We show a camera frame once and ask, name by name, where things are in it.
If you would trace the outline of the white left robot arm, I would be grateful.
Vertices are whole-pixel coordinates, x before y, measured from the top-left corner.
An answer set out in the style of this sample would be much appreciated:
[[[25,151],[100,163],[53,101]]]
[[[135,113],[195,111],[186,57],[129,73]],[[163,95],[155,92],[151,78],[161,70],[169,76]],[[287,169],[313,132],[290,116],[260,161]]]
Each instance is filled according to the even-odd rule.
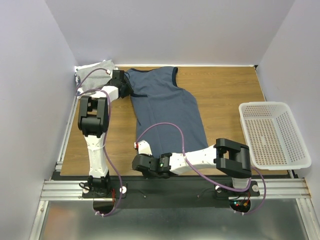
[[[133,93],[129,74],[124,70],[107,70],[99,67],[87,74],[84,80],[98,70],[103,70],[110,80],[102,87],[78,93],[79,112],[78,129],[86,141],[89,158],[89,174],[87,182],[80,183],[83,195],[106,198],[113,194],[110,173],[106,163],[105,144],[111,118],[111,103]]]

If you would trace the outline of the blue tank top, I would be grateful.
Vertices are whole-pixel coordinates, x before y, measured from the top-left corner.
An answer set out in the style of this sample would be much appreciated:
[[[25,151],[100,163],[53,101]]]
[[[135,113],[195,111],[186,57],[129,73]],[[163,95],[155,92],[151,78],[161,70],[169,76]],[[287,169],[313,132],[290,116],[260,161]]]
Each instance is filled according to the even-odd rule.
[[[196,98],[177,85],[177,67],[131,68],[127,73],[136,135],[149,143],[154,157],[208,147]]]

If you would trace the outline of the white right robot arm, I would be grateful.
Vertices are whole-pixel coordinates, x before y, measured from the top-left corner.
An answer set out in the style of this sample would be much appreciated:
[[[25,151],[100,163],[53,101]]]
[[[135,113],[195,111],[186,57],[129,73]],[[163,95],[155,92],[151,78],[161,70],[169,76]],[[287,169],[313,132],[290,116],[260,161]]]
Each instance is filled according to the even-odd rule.
[[[215,145],[186,153],[164,153],[156,158],[150,145],[142,140],[135,146],[137,155],[132,161],[132,169],[143,177],[168,179],[189,171],[195,171],[205,180],[213,183],[199,172],[202,169],[217,169],[231,177],[230,186],[215,183],[216,186],[242,195],[251,185],[250,149],[247,145],[226,138],[218,138]]]

